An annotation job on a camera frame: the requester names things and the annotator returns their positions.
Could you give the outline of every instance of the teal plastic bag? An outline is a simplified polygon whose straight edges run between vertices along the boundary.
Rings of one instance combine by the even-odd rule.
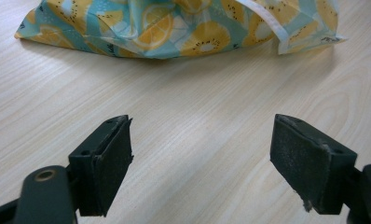
[[[43,0],[15,34],[117,57],[198,56],[277,36],[279,53],[341,42],[335,0]]]

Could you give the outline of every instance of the table surface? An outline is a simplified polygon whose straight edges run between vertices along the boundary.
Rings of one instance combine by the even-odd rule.
[[[305,212],[269,161],[275,114],[371,163],[371,0],[340,0],[328,49],[277,41],[198,58],[119,59],[13,37],[39,0],[0,1],[0,204],[32,171],[67,165],[106,119],[133,118],[134,161],[107,218],[80,223],[345,223]]]

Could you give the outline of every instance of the kiwi print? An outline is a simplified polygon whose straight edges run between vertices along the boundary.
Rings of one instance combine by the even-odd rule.
[[[284,54],[343,42],[337,20],[337,0],[41,0],[15,37],[110,56],[166,59],[249,47],[277,36]]]
[[[269,11],[280,24],[287,24],[299,13],[299,0],[253,0]]]
[[[323,22],[332,30],[337,30],[337,11],[333,7],[331,0],[316,0],[316,8]]]
[[[124,17],[122,10],[98,12],[97,16],[102,33],[105,33],[118,22],[122,21]]]
[[[30,11],[29,13],[28,13],[28,15],[26,15],[26,20],[28,21],[28,22],[30,22],[31,24],[35,24],[36,23],[36,20],[35,20],[35,9],[33,9],[32,11]]]
[[[230,36],[226,27],[215,21],[207,21],[197,26],[184,43],[181,54],[184,56],[211,54],[222,50],[229,42]]]
[[[91,3],[92,0],[47,0],[49,9],[80,34],[87,31],[86,16]]]
[[[249,34],[243,39],[244,47],[263,43],[273,37],[273,32],[258,14],[254,13],[249,22]]]
[[[221,5],[227,16],[241,24],[244,24],[244,6],[235,0],[221,0]]]
[[[209,7],[212,0],[174,0],[173,2],[189,14],[198,14]]]
[[[317,31],[318,26],[319,23],[317,21],[313,21],[308,25],[301,27],[291,35],[290,42],[296,42],[312,35],[314,32]]]

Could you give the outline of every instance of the screw hole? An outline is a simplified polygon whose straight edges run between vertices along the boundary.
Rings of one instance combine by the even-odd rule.
[[[45,171],[38,173],[34,177],[34,180],[37,182],[43,182],[46,180],[50,180],[54,176],[55,176],[55,170],[45,170]]]
[[[82,156],[88,156],[89,155],[89,151],[88,150],[84,150],[81,152],[81,155]]]

